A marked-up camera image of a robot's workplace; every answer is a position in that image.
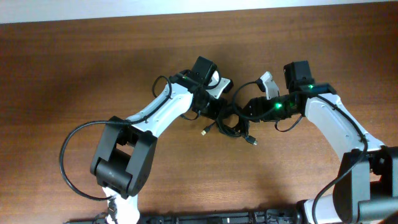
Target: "wooden surface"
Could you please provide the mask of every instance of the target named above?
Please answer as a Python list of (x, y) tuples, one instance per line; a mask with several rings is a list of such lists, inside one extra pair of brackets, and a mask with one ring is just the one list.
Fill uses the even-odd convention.
[[(191, 68), (199, 55), (233, 79), (233, 90), (268, 70), (281, 94), (287, 93), (283, 66), (308, 60), (316, 81), (331, 83), (370, 133), (398, 145), (395, 2), (3, 24), (1, 222), (61, 223), (104, 211), (104, 202), (77, 196), (62, 180), (58, 153), (65, 136), (85, 121), (136, 113), (153, 100), (157, 76)], [(249, 87), (238, 103), (261, 94)], [(216, 129), (202, 136), (210, 123), (177, 119), (161, 135), (139, 194), (141, 212), (295, 203), (314, 197), (337, 174), (337, 156), (306, 119), (288, 133), (253, 124), (258, 146)], [(65, 155), (71, 180), (97, 196), (103, 193), (89, 167), (102, 129), (78, 133)]]

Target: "white background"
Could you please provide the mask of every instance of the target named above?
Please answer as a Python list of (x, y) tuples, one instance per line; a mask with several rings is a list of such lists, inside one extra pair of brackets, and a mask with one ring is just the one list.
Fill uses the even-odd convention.
[(0, 0), (0, 23), (318, 6), (392, 0)]

